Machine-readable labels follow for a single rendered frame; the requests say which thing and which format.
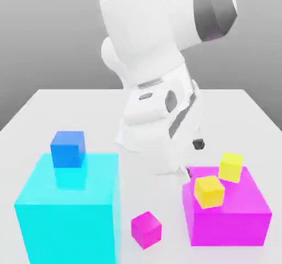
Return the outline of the large cyan box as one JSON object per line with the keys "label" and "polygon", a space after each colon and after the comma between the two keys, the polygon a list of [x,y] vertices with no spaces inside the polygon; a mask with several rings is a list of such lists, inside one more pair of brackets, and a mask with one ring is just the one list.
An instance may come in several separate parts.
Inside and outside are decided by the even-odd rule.
{"label": "large cyan box", "polygon": [[30,264],[120,264],[116,153],[89,153],[80,168],[38,160],[15,204]]}

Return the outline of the small blue cube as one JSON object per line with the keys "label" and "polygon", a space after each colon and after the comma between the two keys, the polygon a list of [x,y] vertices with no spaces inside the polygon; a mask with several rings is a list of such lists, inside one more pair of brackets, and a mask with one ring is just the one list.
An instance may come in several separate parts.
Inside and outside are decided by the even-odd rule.
{"label": "small blue cube", "polygon": [[50,149],[55,168],[81,168],[86,153],[84,132],[58,131]]}

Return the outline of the small magenta cube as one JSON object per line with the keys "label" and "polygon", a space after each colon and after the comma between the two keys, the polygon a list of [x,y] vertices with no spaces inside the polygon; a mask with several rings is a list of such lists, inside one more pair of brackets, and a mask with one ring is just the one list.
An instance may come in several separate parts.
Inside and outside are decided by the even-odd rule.
{"label": "small magenta cube", "polygon": [[131,235],[145,250],[161,240],[162,224],[150,211],[146,211],[131,220]]}

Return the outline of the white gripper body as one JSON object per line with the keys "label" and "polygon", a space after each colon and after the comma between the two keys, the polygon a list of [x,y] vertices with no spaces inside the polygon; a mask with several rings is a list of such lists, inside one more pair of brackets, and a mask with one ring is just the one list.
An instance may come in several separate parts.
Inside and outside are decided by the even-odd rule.
{"label": "white gripper body", "polygon": [[151,124],[128,126],[120,121],[116,142],[137,152],[147,169],[154,174],[176,173],[183,166],[185,153],[201,122],[201,93],[192,95],[191,104],[177,113],[170,123],[161,120]]}

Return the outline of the small yellow cube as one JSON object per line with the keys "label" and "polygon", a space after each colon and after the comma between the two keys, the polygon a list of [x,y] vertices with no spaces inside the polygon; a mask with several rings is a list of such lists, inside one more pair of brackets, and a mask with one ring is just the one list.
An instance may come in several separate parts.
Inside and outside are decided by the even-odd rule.
{"label": "small yellow cube", "polygon": [[202,209],[223,205],[225,188],[217,176],[211,175],[195,179],[194,197]]}
{"label": "small yellow cube", "polygon": [[239,183],[243,165],[243,155],[224,152],[221,158],[218,178]]}

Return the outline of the large magenta box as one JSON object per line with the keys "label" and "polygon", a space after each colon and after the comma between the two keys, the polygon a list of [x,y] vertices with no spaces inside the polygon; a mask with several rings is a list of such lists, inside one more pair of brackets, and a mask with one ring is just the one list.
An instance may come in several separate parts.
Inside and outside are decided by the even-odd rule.
{"label": "large magenta box", "polygon": [[262,246],[272,212],[243,167],[239,183],[222,181],[223,205],[202,209],[194,197],[195,179],[217,175],[217,166],[189,166],[190,182],[182,187],[182,203],[192,246]]}

